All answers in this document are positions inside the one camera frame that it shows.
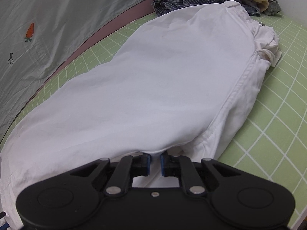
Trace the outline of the green grid cutting mat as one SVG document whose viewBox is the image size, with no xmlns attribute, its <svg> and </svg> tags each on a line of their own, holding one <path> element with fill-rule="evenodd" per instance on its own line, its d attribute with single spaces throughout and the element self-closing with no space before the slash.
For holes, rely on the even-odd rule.
<svg viewBox="0 0 307 230">
<path fill-rule="evenodd" d="M 142 24 L 154 18 L 149 14 L 121 26 L 83 51 L 47 81 L 11 128 L 66 82 L 110 61 Z M 296 206 L 289 227 L 298 229 L 306 222 L 306 28 L 283 14 L 262 15 L 257 21 L 275 30 L 282 57 L 267 70 L 252 111 L 220 161 L 290 190 Z"/>
</svg>

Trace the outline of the grey green ribbed garment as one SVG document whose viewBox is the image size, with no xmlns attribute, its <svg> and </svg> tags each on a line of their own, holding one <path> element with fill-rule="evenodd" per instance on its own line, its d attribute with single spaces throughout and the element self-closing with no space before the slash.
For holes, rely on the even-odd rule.
<svg viewBox="0 0 307 230">
<path fill-rule="evenodd" d="M 256 6 L 256 8 L 259 10 L 257 4 L 253 1 L 253 0 L 245 0 L 246 2 L 249 1 L 250 3 L 252 3 L 254 6 Z M 276 15 L 278 14 L 279 12 L 281 12 L 281 7 L 278 3 L 277 0 L 268 0 L 269 2 L 269 6 L 268 6 L 268 9 L 264 12 L 260 12 L 260 14 L 265 14 L 265 15 L 268 15 L 268 16 L 273 16 L 273 15 Z"/>
</svg>

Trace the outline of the cream yellow garment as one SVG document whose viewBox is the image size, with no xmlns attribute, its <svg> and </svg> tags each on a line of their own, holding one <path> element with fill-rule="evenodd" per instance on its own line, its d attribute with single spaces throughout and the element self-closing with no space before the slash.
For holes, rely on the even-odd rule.
<svg viewBox="0 0 307 230">
<path fill-rule="evenodd" d="M 257 4 L 260 12 L 264 12 L 268 9 L 269 6 L 268 0 L 253 0 L 253 1 Z"/>
</svg>

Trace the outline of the grey printed bed sheet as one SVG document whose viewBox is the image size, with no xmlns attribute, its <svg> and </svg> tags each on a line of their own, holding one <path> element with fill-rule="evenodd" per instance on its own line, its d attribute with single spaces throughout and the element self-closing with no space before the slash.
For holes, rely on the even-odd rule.
<svg viewBox="0 0 307 230">
<path fill-rule="evenodd" d="M 1 138 L 83 43 L 143 1 L 1 0 Z"/>
</svg>

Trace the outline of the white trousers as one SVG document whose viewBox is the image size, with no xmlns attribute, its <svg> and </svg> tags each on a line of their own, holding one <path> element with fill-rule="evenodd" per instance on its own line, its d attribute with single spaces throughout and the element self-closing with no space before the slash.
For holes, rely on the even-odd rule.
<svg viewBox="0 0 307 230">
<path fill-rule="evenodd" d="M 64 84 L 1 151 L 1 206 L 22 226 L 19 193 L 97 159 L 167 149 L 217 159 L 281 56 L 274 29 L 236 1 L 174 10 L 139 27 L 110 62 Z"/>
</svg>

